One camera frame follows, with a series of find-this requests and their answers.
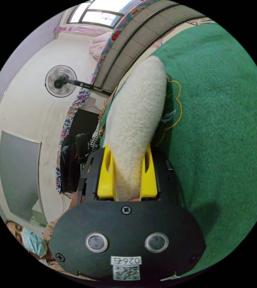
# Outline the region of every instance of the white fluffy cloth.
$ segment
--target white fluffy cloth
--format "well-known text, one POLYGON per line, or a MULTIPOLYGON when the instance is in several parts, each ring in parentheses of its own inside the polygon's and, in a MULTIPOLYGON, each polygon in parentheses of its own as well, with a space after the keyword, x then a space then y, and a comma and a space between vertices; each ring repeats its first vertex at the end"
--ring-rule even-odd
POLYGON ((166 84, 163 63, 151 56, 136 67, 111 104, 104 146, 114 158, 117 201, 140 196, 142 159, 162 117, 166 84))

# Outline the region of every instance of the electric fan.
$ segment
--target electric fan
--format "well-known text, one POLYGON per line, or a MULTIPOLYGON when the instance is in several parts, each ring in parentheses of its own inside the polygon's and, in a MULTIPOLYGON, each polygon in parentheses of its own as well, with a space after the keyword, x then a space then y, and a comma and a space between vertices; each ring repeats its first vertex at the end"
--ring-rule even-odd
POLYGON ((51 95, 61 98, 71 95, 77 86, 93 89, 92 84, 78 81, 75 72, 65 65, 50 69, 45 77, 44 85, 51 95))

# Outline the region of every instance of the screw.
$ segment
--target screw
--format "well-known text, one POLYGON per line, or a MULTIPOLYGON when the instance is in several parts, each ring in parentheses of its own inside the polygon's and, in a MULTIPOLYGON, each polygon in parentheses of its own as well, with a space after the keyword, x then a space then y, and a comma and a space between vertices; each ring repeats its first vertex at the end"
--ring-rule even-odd
POLYGON ((194 262, 196 262, 196 261, 198 260, 198 258, 199 258, 199 254, 196 253, 196 254, 193 254, 193 255, 190 257, 189 261, 190 261, 190 263, 194 263, 194 262))
POLYGON ((60 253, 56 253, 56 259, 60 262, 64 262, 65 261, 65 257, 60 254, 60 253))
POLYGON ((125 215, 128 215, 129 213, 131 213, 132 209, 129 206, 123 206, 122 207, 122 213, 125 215))

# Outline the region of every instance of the pink curtain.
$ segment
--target pink curtain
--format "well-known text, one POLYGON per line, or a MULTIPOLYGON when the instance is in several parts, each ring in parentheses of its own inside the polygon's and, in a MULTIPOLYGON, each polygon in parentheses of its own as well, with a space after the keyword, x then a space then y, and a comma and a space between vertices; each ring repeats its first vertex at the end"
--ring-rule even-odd
POLYGON ((70 32, 70 33, 85 33, 90 35, 99 36, 107 32, 107 29, 102 27, 90 27, 90 26, 68 26, 68 27, 56 27, 54 33, 70 32))

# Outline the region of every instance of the window frame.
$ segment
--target window frame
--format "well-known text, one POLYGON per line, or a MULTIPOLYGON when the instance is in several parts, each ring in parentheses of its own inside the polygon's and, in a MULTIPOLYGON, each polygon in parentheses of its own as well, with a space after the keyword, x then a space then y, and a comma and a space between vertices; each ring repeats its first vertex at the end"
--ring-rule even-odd
POLYGON ((76 24, 90 24, 90 25, 97 25, 97 26, 102 26, 102 27, 106 27, 106 28, 110 28, 110 29, 114 29, 118 23, 121 21, 121 19, 124 17, 124 13, 119 13, 119 12, 114 12, 114 11, 110 11, 110 10, 102 10, 102 9, 89 9, 89 7, 94 3, 95 0, 90 1, 89 5, 85 8, 85 10, 83 11, 80 19, 78 22, 70 22, 70 19, 72 18, 73 14, 75 13, 75 11, 78 9, 78 7, 83 4, 79 4, 77 6, 74 6, 72 11, 69 14, 69 17, 66 21, 66 24, 68 25, 76 25, 76 24), (97 22, 87 22, 87 21, 82 21, 84 16, 86 15, 87 12, 102 12, 102 13, 109 13, 109 14, 113 14, 115 16, 120 16, 120 18, 116 21, 116 23, 113 26, 110 25, 105 25, 105 24, 101 24, 101 23, 97 23, 97 22))

